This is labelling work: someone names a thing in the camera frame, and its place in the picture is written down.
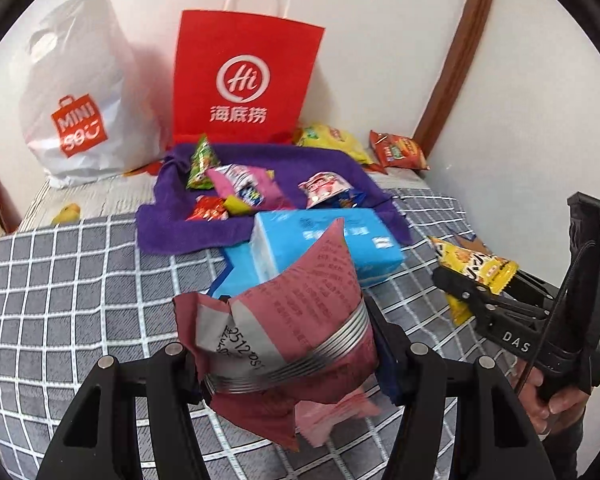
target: gray plaid cloth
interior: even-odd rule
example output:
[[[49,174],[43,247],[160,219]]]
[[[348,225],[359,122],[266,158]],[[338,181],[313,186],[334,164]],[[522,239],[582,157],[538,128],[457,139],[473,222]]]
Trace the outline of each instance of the gray plaid cloth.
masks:
[[[453,198],[430,190],[394,189],[414,243],[387,282],[369,290],[386,318],[412,341],[444,357],[473,361],[489,354],[503,370],[512,358],[477,338],[470,323],[455,327],[445,297],[432,285],[436,256],[426,237],[471,233]],[[206,290],[224,269],[216,250],[184,256],[143,254],[133,216],[17,233],[0,241],[0,454],[11,476],[34,480],[46,447],[81,381],[99,357],[148,357],[176,337],[171,298]],[[288,452],[237,428],[205,405],[191,418],[213,479],[379,479],[402,409],[365,383],[381,409],[338,424],[327,444]],[[156,479],[146,400],[138,399],[138,441],[144,478]],[[435,478],[448,475],[456,419],[448,399]]]

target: silver bolt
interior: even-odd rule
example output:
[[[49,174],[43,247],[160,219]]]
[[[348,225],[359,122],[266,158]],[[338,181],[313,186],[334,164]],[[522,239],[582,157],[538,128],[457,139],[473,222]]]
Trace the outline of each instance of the silver bolt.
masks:
[[[490,370],[491,368],[495,368],[496,361],[491,359],[488,355],[483,355],[478,359],[478,364],[482,368],[487,368],[487,370]]]
[[[101,357],[100,359],[98,359],[98,366],[100,368],[109,368],[114,362],[115,361],[112,356],[105,355],[105,356]]]
[[[180,343],[170,343],[164,349],[167,355],[178,355],[182,352],[182,345]]]
[[[411,351],[416,355],[426,355],[429,352],[429,347],[424,343],[413,343]]]

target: white wall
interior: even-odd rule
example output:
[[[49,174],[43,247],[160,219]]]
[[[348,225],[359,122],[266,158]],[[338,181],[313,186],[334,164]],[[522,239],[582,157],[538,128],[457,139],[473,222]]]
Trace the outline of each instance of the white wall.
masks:
[[[18,88],[8,64],[35,24],[65,0],[36,0],[0,44],[0,177],[23,214],[43,173],[24,146]],[[465,0],[293,0],[289,17],[324,26],[306,120],[348,128],[412,132],[438,78]],[[147,79],[161,123],[171,125],[171,76],[180,12],[224,0],[112,0]],[[271,12],[273,0],[238,0],[238,10]]]
[[[459,198],[485,243],[558,285],[566,199],[600,198],[600,55],[556,0],[494,0],[427,182]],[[600,391],[581,465],[600,444]]]

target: yellow snack package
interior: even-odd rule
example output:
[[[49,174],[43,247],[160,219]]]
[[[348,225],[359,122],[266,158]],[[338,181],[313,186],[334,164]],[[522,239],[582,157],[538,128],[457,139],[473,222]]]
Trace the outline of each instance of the yellow snack package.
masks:
[[[314,123],[306,128],[299,128],[294,135],[296,146],[309,148],[325,148],[347,153],[359,164],[372,164],[373,160],[353,135],[345,130],[337,130],[326,124]]]
[[[464,249],[438,238],[429,237],[429,239],[435,247],[441,266],[460,272],[489,287],[493,294],[500,294],[518,272],[519,265],[512,260],[506,260],[495,254],[488,255]],[[464,301],[447,293],[445,296],[456,326],[462,325],[473,315]]]

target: tissue pack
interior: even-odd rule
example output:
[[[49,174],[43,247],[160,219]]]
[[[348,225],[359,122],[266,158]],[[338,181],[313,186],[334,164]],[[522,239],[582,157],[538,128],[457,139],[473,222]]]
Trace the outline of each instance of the tissue pack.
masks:
[[[336,218],[362,286],[383,282],[403,261],[400,245],[372,209],[308,209],[257,213],[251,253],[261,282],[271,280],[314,244]]]

